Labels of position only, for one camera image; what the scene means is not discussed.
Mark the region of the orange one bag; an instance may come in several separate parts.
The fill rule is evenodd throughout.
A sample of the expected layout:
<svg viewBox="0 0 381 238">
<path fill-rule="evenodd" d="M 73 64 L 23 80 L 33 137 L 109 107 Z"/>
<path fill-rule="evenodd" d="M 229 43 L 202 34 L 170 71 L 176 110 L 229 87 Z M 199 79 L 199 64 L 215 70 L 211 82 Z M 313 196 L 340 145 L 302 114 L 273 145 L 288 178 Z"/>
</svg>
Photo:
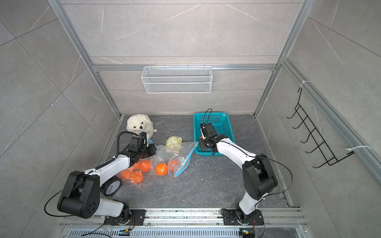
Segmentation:
<svg viewBox="0 0 381 238">
<path fill-rule="evenodd" d="M 155 167 L 155 173 L 158 176 L 164 176 L 168 173 L 168 166 L 165 163 L 160 163 Z"/>
</svg>

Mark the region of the orange two bag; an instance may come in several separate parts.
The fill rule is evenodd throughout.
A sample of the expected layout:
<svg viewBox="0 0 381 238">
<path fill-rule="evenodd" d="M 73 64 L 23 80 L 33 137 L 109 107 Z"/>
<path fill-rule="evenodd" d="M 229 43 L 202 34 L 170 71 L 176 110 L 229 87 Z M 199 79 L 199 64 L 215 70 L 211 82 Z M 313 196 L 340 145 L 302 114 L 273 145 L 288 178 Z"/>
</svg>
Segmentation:
<svg viewBox="0 0 381 238">
<path fill-rule="evenodd" d="M 174 166 L 175 165 L 177 165 L 178 164 L 178 161 L 177 160 L 170 160 L 169 162 L 168 162 L 168 170 L 170 171 L 170 172 L 173 172 L 174 171 Z"/>
</svg>

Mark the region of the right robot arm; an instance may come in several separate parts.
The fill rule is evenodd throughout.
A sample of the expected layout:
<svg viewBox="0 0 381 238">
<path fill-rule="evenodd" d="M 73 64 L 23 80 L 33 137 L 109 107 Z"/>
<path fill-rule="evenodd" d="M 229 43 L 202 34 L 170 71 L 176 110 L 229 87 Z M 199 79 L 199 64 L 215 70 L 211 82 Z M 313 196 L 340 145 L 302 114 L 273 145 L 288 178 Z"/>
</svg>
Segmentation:
<svg viewBox="0 0 381 238">
<path fill-rule="evenodd" d="M 265 224 L 259 204 L 268 196 L 284 193 L 290 185 L 281 192 L 273 192 L 278 186 L 278 180 L 271 162 L 276 162 L 266 155 L 256 155 L 235 144 L 224 134 L 218 134 L 211 123 L 200 124 L 201 138 L 198 143 L 201 149 L 210 149 L 220 153 L 237 164 L 243 173 L 245 194 L 235 209 L 220 210 L 225 226 L 248 226 Z"/>
</svg>

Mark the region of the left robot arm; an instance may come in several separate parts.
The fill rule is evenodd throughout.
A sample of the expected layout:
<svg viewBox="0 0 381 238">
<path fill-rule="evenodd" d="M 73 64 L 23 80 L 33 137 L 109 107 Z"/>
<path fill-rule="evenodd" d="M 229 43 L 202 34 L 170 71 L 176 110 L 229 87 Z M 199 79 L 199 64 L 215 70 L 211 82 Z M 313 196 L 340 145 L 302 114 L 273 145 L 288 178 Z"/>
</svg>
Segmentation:
<svg viewBox="0 0 381 238">
<path fill-rule="evenodd" d="M 133 223 L 133 215 L 127 203 L 110 200 L 122 185 L 117 175 L 132 168 L 140 159 L 156 154 L 145 132 L 131 133 L 130 143 L 123 149 L 116 147 L 116 154 L 108 161 L 86 171 L 69 174 L 64 188 L 57 192 L 57 210 L 61 217 L 88 219 L 105 217 L 106 224 L 125 225 Z"/>
</svg>

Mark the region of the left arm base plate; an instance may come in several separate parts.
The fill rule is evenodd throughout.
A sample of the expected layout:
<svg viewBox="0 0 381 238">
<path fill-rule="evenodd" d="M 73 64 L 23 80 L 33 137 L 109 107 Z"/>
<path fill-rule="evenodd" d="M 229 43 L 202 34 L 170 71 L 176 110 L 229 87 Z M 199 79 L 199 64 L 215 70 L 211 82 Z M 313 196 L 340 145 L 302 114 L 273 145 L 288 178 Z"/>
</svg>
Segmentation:
<svg viewBox="0 0 381 238">
<path fill-rule="evenodd" d="M 146 210 L 134 209 L 123 211 L 119 217 L 106 217 L 104 224 L 112 226 L 142 226 L 145 220 Z"/>
</svg>

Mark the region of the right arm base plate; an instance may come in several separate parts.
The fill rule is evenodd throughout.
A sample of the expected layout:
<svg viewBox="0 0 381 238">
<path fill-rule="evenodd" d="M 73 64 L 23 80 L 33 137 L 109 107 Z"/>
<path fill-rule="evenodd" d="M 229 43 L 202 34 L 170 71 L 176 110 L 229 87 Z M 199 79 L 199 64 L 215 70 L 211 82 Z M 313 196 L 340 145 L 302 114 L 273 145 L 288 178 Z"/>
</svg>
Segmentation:
<svg viewBox="0 0 381 238">
<path fill-rule="evenodd" d="M 225 226 L 248 226 L 248 225 L 264 225 L 264 217 L 262 212 L 256 209 L 249 215 L 244 214 L 239 209 L 226 209 L 222 208 L 220 210 L 220 214 L 223 218 L 223 222 Z"/>
</svg>

